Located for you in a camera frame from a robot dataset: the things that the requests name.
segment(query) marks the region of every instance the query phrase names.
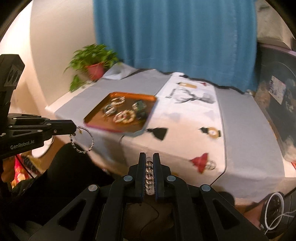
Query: blue curtain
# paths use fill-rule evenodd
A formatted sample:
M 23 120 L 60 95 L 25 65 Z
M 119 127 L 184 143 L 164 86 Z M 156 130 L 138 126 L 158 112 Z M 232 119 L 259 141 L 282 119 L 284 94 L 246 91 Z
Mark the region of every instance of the blue curtain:
M 94 0 L 94 21 L 128 65 L 257 88 L 254 0 Z

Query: silver screw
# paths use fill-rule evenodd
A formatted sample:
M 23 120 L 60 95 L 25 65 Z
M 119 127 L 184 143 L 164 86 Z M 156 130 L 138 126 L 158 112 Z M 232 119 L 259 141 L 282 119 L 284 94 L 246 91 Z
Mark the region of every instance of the silver screw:
M 176 177 L 173 176 L 173 175 L 170 175 L 170 176 L 167 176 L 167 180 L 168 180 L 169 182 L 173 182 L 173 181 L 176 180 Z
M 123 179 L 124 179 L 126 182 L 129 182 L 129 181 L 131 181 L 131 180 L 133 179 L 133 177 L 127 175 L 127 176 L 125 176 Z
M 91 191 L 91 192 L 94 192 L 95 190 L 97 190 L 98 189 L 98 186 L 97 185 L 90 185 L 89 186 L 89 191 Z
M 209 185 L 202 185 L 202 190 L 208 192 L 211 190 L 211 187 Z

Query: person's leg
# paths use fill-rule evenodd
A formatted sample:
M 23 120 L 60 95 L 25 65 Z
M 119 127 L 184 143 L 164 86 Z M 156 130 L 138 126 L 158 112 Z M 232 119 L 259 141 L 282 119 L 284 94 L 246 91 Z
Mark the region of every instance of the person's leg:
M 87 154 L 78 153 L 70 143 L 56 154 L 48 170 L 23 195 L 10 204 L 7 215 L 44 225 L 91 184 L 105 186 L 114 179 L 94 165 Z

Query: tray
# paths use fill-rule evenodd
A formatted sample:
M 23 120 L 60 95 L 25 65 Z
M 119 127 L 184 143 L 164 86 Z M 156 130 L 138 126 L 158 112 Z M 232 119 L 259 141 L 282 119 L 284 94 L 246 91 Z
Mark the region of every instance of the tray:
M 116 97 L 125 97 L 125 102 L 122 105 L 116 106 L 117 113 L 123 110 L 132 110 L 132 105 L 137 100 L 142 100 L 147 105 L 145 112 L 147 113 L 146 120 L 137 120 L 129 124 L 114 123 L 113 117 L 103 117 L 102 109 L 110 103 L 110 100 Z M 112 92 L 108 94 L 85 118 L 86 126 L 97 128 L 100 130 L 107 130 L 111 132 L 120 132 L 124 135 L 138 136 L 141 135 L 149 122 L 154 107 L 156 106 L 157 98 L 153 95 L 134 94 L 125 92 Z

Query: red flower pot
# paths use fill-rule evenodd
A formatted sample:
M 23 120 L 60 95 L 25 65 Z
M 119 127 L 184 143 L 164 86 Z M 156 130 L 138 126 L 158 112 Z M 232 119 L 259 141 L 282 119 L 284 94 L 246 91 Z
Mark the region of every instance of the red flower pot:
M 87 70 L 88 70 L 89 76 L 92 80 L 98 80 L 105 73 L 104 65 L 102 63 L 87 66 Z

